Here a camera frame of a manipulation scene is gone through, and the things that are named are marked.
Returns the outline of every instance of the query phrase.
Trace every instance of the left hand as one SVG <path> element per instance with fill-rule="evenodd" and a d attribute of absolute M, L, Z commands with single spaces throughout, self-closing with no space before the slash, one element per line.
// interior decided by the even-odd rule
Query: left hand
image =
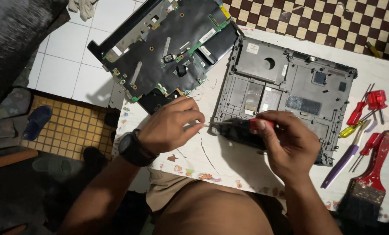
<path fill-rule="evenodd" d="M 183 130 L 188 122 L 201 123 Z M 159 108 L 139 132 L 142 145 L 155 155 L 183 146 L 204 126 L 204 115 L 192 98 L 181 96 Z"/>

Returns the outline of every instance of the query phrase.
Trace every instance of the yellow tile mat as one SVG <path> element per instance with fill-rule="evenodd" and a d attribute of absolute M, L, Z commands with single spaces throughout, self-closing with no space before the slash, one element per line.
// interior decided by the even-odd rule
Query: yellow tile mat
<path fill-rule="evenodd" d="M 104 124 L 106 108 L 65 99 L 62 102 L 34 96 L 31 111 L 41 105 L 52 108 L 51 120 L 34 141 L 22 141 L 22 146 L 83 160 L 88 146 L 97 147 L 108 160 L 112 159 L 110 133 L 115 130 Z"/>

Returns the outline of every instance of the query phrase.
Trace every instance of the black wristwatch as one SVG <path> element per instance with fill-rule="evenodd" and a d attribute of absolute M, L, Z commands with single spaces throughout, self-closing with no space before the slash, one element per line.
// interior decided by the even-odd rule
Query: black wristwatch
<path fill-rule="evenodd" d="M 137 134 L 140 130 L 135 129 L 119 142 L 119 154 L 128 162 L 135 166 L 148 166 L 159 155 L 153 154 L 150 150 L 142 146 Z"/>

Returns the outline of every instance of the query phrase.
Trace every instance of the finger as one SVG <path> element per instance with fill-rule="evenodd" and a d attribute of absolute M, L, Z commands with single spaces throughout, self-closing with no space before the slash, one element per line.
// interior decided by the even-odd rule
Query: finger
<path fill-rule="evenodd" d="M 257 121 L 257 131 L 267 147 L 267 152 L 271 156 L 276 156 L 277 153 L 283 151 L 274 129 L 265 120 Z"/>
<path fill-rule="evenodd" d="M 303 128 L 305 127 L 302 122 L 292 113 L 284 111 L 266 111 L 256 115 L 259 119 L 265 119 L 274 121 L 285 131 L 294 135 L 301 135 Z"/>
<path fill-rule="evenodd" d="M 183 125 L 195 120 L 198 120 L 201 123 L 206 121 L 204 114 L 198 110 L 186 110 L 184 112 L 178 113 L 178 122 Z"/>
<path fill-rule="evenodd" d="M 163 105 L 163 107 L 167 107 L 167 106 L 173 105 L 173 104 L 178 103 L 181 100 L 185 100 L 187 98 L 188 98 L 187 96 L 180 96 L 177 99 L 174 99 L 173 101 L 171 101 L 170 103 Z"/>
<path fill-rule="evenodd" d="M 195 136 L 203 127 L 204 127 L 203 123 L 197 123 L 196 125 L 184 131 L 181 137 L 179 138 L 180 145 L 184 145 L 187 141 L 189 141 L 189 139 Z"/>
<path fill-rule="evenodd" d="M 173 111 L 186 111 L 186 110 L 197 110 L 199 111 L 199 107 L 197 106 L 196 101 L 193 98 L 187 98 L 181 100 L 170 106 Z"/>

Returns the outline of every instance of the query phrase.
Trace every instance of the white label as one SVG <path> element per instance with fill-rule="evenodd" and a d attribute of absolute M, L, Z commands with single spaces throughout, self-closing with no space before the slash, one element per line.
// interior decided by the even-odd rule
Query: white label
<path fill-rule="evenodd" d="M 285 64 L 283 68 L 283 72 L 281 72 L 281 76 L 286 76 L 286 72 L 287 72 L 287 65 Z"/>
<path fill-rule="evenodd" d="M 207 34 L 205 34 L 201 39 L 199 39 L 199 42 L 203 44 L 205 41 L 211 38 L 215 33 L 216 30 L 212 28 L 211 30 L 209 30 L 209 32 L 207 32 Z"/>
<path fill-rule="evenodd" d="M 210 56 L 210 51 L 208 49 L 206 49 L 206 47 L 204 45 L 202 45 L 200 48 L 203 49 L 203 51 L 206 53 L 206 55 Z"/>
<path fill-rule="evenodd" d="M 119 48 L 117 48 L 116 46 L 114 46 L 113 48 L 112 48 L 112 50 L 118 55 L 118 56 L 120 56 L 121 54 L 122 54 L 122 52 L 119 50 Z"/>
<path fill-rule="evenodd" d="M 251 110 L 246 109 L 246 110 L 245 110 L 245 114 L 254 116 L 254 111 L 251 111 Z"/>
<path fill-rule="evenodd" d="M 253 54 L 258 54 L 258 49 L 260 49 L 259 45 L 248 43 L 247 52 L 253 53 Z"/>
<path fill-rule="evenodd" d="M 268 104 L 263 104 L 261 111 L 267 111 L 267 109 L 268 109 Z"/>

